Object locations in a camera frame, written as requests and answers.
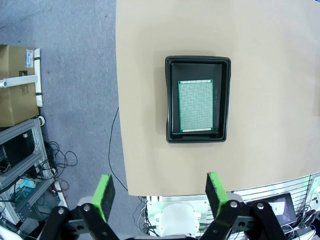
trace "screw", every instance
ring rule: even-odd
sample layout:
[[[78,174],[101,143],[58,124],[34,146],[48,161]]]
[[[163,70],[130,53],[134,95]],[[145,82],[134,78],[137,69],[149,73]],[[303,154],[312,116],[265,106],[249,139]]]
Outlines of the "screw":
[[[86,212],[88,212],[90,210],[90,206],[87,204],[83,207],[83,210],[85,210]]]
[[[264,205],[261,202],[259,202],[256,207],[260,210],[264,209]]]
[[[65,210],[64,210],[63,208],[60,208],[60,209],[58,210],[58,214],[60,214],[60,215],[64,214],[64,212],[65,212]]]
[[[238,204],[235,201],[232,201],[232,202],[230,202],[230,206],[232,208],[236,208],[236,207],[238,207]]]

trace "black tray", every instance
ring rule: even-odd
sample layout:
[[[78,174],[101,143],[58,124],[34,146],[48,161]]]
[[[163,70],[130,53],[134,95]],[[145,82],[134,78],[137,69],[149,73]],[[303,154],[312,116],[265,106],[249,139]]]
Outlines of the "black tray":
[[[224,142],[227,119],[231,61],[218,56],[168,56],[165,79],[168,97],[166,140],[168,143]],[[178,81],[213,79],[213,130],[180,132]]]

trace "brown table surface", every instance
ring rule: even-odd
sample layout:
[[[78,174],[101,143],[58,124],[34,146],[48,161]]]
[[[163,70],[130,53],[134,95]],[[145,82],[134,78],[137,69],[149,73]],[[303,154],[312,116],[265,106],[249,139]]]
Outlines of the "brown table surface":
[[[320,171],[320,4],[313,0],[118,0],[116,61],[130,195],[227,191]],[[227,140],[166,142],[165,58],[231,59]]]

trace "blue floor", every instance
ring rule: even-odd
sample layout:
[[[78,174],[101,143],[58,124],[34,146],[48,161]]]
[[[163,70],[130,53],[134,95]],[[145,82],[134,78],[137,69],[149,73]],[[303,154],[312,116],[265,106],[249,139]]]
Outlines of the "blue floor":
[[[44,137],[78,156],[78,165],[61,176],[70,184],[65,192],[70,209],[93,195],[101,174],[111,173],[108,147],[118,108],[115,22],[115,0],[0,1],[0,44],[41,48]],[[110,159],[127,185],[119,115]],[[121,239],[141,234],[132,217],[139,199],[116,179],[114,185],[110,226]]]

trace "cardboard box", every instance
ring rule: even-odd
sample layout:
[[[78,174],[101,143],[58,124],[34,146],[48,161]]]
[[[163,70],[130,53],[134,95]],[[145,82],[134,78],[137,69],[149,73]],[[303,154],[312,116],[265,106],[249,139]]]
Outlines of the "cardboard box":
[[[0,44],[0,80],[34,75],[34,50],[32,47]],[[11,127],[37,115],[34,83],[0,88],[0,127]]]

